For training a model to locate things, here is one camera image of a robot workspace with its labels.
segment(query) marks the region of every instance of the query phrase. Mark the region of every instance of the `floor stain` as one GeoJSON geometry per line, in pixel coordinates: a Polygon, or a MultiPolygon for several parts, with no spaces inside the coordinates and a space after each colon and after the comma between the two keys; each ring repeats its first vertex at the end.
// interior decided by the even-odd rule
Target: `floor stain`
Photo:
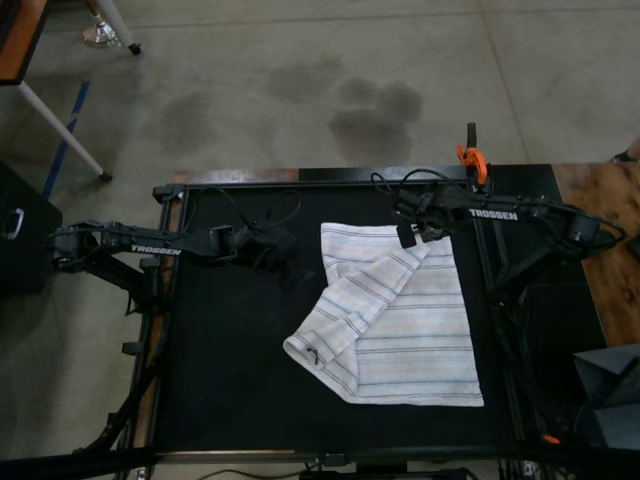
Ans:
{"type": "Polygon", "coordinates": [[[338,112],[329,125],[348,160],[394,164],[409,158],[411,139],[402,123],[370,109],[338,112]]]}
{"type": "Polygon", "coordinates": [[[329,122],[341,155],[356,164],[398,164],[409,158],[413,142],[408,124],[422,115],[422,97],[401,82],[378,88],[349,79],[340,87],[345,103],[359,108],[337,112],[329,122]]]}
{"type": "Polygon", "coordinates": [[[363,78],[350,78],[340,86],[340,98],[347,104],[370,105],[375,101],[377,94],[376,84],[363,78]]]}
{"type": "Polygon", "coordinates": [[[377,108],[398,122],[416,122],[422,115],[422,96],[402,82],[392,83],[380,90],[377,108]]]}
{"type": "Polygon", "coordinates": [[[329,89],[343,72],[344,65],[337,57],[288,65],[271,71],[267,79],[267,93],[293,103],[313,100],[329,89]]]}
{"type": "Polygon", "coordinates": [[[274,142],[278,133],[278,122],[272,117],[258,117],[242,122],[242,128],[253,140],[260,152],[269,159],[270,165],[278,165],[274,142]]]}
{"type": "Polygon", "coordinates": [[[214,142],[216,131],[207,115],[210,105],[211,94],[200,91],[171,100],[162,107],[157,123],[160,125],[157,138],[162,147],[172,154],[184,155],[214,142]]]}

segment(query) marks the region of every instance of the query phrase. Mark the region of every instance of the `cabinet handle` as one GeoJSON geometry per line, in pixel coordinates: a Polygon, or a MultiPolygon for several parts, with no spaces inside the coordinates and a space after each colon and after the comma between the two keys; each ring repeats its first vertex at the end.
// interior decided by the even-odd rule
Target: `cabinet handle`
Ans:
{"type": "Polygon", "coordinates": [[[7,218],[4,220],[4,226],[2,227],[2,236],[7,240],[15,240],[15,238],[20,233],[20,228],[22,228],[22,220],[24,220],[24,210],[21,208],[16,208],[15,210],[9,212],[7,218]],[[13,229],[13,232],[7,232],[7,224],[9,223],[9,219],[12,215],[18,216],[18,221],[16,222],[16,226],[13,229]]]}

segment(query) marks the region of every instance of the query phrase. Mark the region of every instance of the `towel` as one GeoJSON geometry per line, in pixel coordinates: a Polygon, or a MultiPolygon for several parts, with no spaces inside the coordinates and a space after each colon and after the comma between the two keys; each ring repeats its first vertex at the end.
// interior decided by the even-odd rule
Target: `towel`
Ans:
{"type": "Polygon", "coordinates": [[[481,407],[451,241],[417,241],[322,224],[328,287],[284,350],[349,403],[481,407]]]}

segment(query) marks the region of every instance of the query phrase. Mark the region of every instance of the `blue tape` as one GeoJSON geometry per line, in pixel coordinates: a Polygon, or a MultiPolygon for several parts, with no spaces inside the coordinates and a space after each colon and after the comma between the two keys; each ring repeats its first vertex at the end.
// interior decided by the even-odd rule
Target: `blue tape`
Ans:
{"type": "MultiPolygon", "coordinates": [[[[71,110],[72,119],[67,124],[67,130],[69,130],[71,134],[73,134],[73,131],[76,128],[76,124],[78,123],[78,115],[80,114],[80,110],[82,110],[82,105],[84,105],[84,101],[87,98],[88,92],[89,82],[82,82],[82,85],[80,85],[80,91],[78,92],[78,96],[76,97],[76,102],[73,105],[73,110],[71,110]]],[[[51,164],[51,168],[49,169],[49,175],[47,175],[47,180],[45,181],[44,188],[42,189],[42,197],[45,200],[49,200],[49,198],[51,198],[53,187],[58,178],[58,174],[60,173],[60,168],[62,168],[64,156],[67,153],[67,146],[67,142],[62,140],[58,145],[55,156],[53,157],[53,163],[51,164]]]]}

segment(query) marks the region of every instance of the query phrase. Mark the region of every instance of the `wooden surface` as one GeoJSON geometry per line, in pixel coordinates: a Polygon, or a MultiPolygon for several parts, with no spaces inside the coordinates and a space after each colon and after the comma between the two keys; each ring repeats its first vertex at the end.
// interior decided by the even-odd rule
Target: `wooden surface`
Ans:
{"type": "MultiPolygon", "coordinates": [[[[174,177],[175,183],[184,183],[185,178],[182,176],[174,177]]],[[[171,211],[169,213],[169,231],[177,232],[180,228],[180,210],[182,207],[182,200],[176,198],[171,204],[171,211]]],[[[162,283],[164,285],[165,294],[171,287],[171,275],[172,267],[174,263],[174,257],[166,256],[162,259],[162,283]]],[[[151,320],[151,332],[149,334],[149,350],[147,351],[147,357],[145,359],[145,367],[149,365],[151,359],[156,354],[158,344],[160,343],[160,337],[164,330],[164,327],[168,321],[165,314],[153,315],[151,320]]],[[[151,420],[153,414],[153,403],[156,392],[156,380],[154,379],[144,396],[140,400],[140,406],[138,407],[138,415],[136,418],[135,436],[133,439],[134,447],[144,447],[147,445],[147,439],[151,427],[151,420]]]]}
{"type": "Polygon", "coordinates": [[[201,185],[209,183],[285,183],[297,182],[297,168],[274,170],[209,170],[206,172],[184,172],[174,176],[174,183],[201,185]]]}
{"type": "MultiPolygon", "coordinates": [[[[553,167],[562,199],[640,234],[640,164],[553,167]]],[[[640,262],[626,241],[583,261],[609,346],[640,342],[640,262]]]]}
{"type": "Polygon", "coordinates": [[[0,84],[22,81],[40,36],[47,0],[22,0],[11,32],[0,50],[0,84]]]}

